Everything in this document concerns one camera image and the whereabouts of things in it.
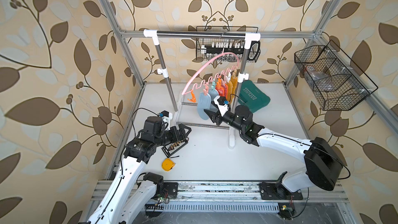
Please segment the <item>light blue insole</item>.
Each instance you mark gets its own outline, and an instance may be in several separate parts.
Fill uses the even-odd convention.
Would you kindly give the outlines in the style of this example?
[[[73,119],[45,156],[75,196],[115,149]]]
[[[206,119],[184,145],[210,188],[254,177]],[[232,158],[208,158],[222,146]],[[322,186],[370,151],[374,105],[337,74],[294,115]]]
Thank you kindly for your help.
[[[205,113],[205,110],[210,110],[211,105],[211,97],[209,94],[205,94],[204,92],[200,93],[197,105],[197,112],[201,119],[208,120],[209,117]]]
[[[208,90],[208,94],[210,95],[210,110],[211,110],[211,103],[212,101],[214,101],[215,97],[217,97],[219,94],[217,92],[217,90],[215,89],[215,84],[212,83],[212,85],[210,86],[209,90]]]

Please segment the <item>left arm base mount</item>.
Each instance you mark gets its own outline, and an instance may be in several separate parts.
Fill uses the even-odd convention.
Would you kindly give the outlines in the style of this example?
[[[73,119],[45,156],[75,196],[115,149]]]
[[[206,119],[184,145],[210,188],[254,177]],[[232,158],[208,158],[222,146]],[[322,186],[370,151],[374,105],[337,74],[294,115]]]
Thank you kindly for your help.
[[[148,218],[158,217],[164,207],[161,203],[168,204],[170,199],[176,199],[178,194],[178,183],[176,182],[164,182],[163,176],[155,173],[141,173],[137,180],[137,186],[140,186],[142,182],[149,181],[155,185],[155,194],[151,198],[155,200],[155,203],[147,203],[145,205],[145,215]]]

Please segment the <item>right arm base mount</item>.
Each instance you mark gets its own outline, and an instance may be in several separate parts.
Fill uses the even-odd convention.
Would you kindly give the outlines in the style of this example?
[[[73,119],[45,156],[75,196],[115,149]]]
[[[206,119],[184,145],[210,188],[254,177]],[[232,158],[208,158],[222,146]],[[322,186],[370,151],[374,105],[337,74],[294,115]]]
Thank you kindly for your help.
[[[303,200],[300,192],[291,193],[282,185],[282,180],[287,172],[282,173],[278,180],[273,183],[259,183],[259,190],[262,200]]]

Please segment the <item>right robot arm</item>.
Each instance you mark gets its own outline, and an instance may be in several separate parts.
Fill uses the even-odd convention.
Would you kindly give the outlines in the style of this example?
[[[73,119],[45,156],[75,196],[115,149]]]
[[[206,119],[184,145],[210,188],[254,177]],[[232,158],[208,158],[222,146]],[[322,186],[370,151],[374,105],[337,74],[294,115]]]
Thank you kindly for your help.
[[[324,139],[299,139],[274,132],[255,123],[252,112],[244,105],[237,106],[234,112],[226,103],[215,101],[212,105],[217,111],[204,110],[204,113],[214,124],[226,123],[237,130],[247,144],[282,152],[304,164],[298,170],[282,173],[277,188],[290,193],[313,186],[325,191],[334,190],[345,165]]]

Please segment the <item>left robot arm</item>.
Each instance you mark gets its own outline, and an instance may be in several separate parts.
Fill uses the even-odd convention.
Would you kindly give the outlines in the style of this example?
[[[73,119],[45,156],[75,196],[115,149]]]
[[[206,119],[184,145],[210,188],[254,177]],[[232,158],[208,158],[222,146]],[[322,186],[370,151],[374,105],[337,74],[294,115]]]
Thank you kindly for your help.
[[[150,172],[144,175],[138,189],[132,192],[151,156],[159,147],[187,141],[191,131],[184,124],[171,126],[165,117],[148,117],[137,136],[127,143],[117,174],[87,223],[132,223],[150,199],[165,192],[163,176]]]

